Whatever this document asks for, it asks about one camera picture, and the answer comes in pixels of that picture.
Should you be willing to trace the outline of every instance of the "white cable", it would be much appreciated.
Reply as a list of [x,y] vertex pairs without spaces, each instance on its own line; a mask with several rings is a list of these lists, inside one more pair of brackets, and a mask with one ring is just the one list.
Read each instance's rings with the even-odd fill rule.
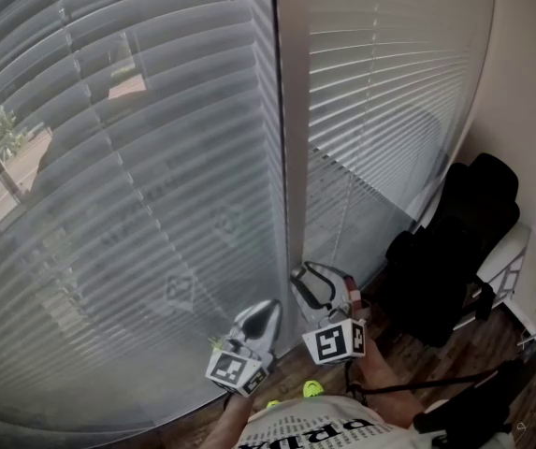
[[521,430],[523,432],[519,435],[519,437],[514,442],[515,446],[517,446],[517,443],[521,441],[521,438],[528,430],[528,427],[531,426],[535,420],[536,420],[536,412],[531,416],[531,419],[529,420],[529,424],[527,426],[523,424],[523,421],[517,424],[516,429]]

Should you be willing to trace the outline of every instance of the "wooden floor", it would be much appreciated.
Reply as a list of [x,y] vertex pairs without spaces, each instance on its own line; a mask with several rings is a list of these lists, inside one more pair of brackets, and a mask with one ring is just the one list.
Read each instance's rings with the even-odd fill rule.
[[[517,355],[521,328],[503,308],[496,308],[487,322],[474,322],[454,333],[441,349],[425,347],[414,338],[401,335],[377,309],[372,311],[369,334],[376,340],[388,363],[405,382],[421,382],[468,375],[497,366]],[[343,394],[341,367],[316,367],[304,346],[298,346],[280,363],[264,383],[255,402],[257,410],[272,399],[298,398],[308,379],[322,383],[329,394]],[[418,391],[427,406],[441,398],[450,398],[465,386],[451,386]],[[111,449],[189,449],[196,448],[208,435],[222,413],[220,399],[182,419],[158,427],[122,442],[105,446]],[[517,447],[536,449],[536,377],[521,393],[511,409],[510,422]],[[527,430],[518,430],[523,423]]]

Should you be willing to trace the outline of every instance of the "person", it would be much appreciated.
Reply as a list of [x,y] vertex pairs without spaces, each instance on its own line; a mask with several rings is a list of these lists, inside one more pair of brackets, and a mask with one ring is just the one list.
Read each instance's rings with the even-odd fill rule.
[[[400,384],[375,341],[366,338],[365,343],[366,355],[357,360],[363,386]],[[413,418],[425,408],[410,391],[371,396],[369,408],[353,398],[323,392],[319,383],[307,382],[305,398],[272,401],[254,415],[254,397],[234,395],[200,449],[428,449],[443,437],[412,429]],[[514,448],[513,438],[499,433],[483,448]]]

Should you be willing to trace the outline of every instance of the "glass pane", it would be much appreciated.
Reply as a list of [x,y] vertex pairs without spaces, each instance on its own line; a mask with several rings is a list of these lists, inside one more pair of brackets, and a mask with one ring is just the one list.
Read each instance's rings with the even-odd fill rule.
[[494,0],[310,0],[304,258],[367,282],[441,175]]
[[270,2],[0,0],[0,446],[183,415],[290,314]]

